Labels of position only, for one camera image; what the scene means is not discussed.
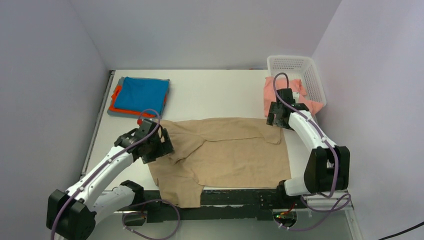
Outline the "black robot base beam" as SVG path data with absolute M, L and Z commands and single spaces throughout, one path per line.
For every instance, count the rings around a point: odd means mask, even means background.
M 173 208 L 160 201 L 157 190 L 146 190 L 143 198 L 134 205 L 123 207 L 123 211 L 141 211 L 146 214 L 147 223 L 189 220 L 234 220 L 255 219 L 272 221 L 282 212 L 295 214 L 305 210 L 300 197 L 283 196 L 278 189 L 230 189 L 203 190 L 200 207 Z

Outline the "beige t-shirt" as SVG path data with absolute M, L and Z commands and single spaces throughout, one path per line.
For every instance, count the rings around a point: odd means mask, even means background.
M 162 199 L 198 208 L 204 187 L 274 188 L 291 178 L 284 131 L 259 118 L 169 121 L 174 151 L 148 164 Z

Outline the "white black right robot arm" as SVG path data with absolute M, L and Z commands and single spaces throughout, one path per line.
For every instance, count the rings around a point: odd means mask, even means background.
M 337 145 L 322 131 L 304 103 L 296 102 L 290 88 L 275 91 L 267 125 L 293 130 L 302 140 L 309 157 L 300 176 L 286 180 L 275 194 L 276 203 L 289 207 L 295 196 L 346 190 L 349 185 L 350 151 Z

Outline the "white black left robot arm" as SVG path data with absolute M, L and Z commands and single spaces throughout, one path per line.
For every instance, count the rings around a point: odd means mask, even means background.
M 106 156 L 83 178 L 65 191 L 56 189 L 48 197 L 46 226 L 50 238 L 86 240 L 97 224 L 122 208 L 139 209 L 148 201 L 144 188 L 126 180 L 106 187 L 135 161 L 144 164 L 174 151 L 169 133 L 159 122 L 142 119 L 139 126 L 120 135 Z

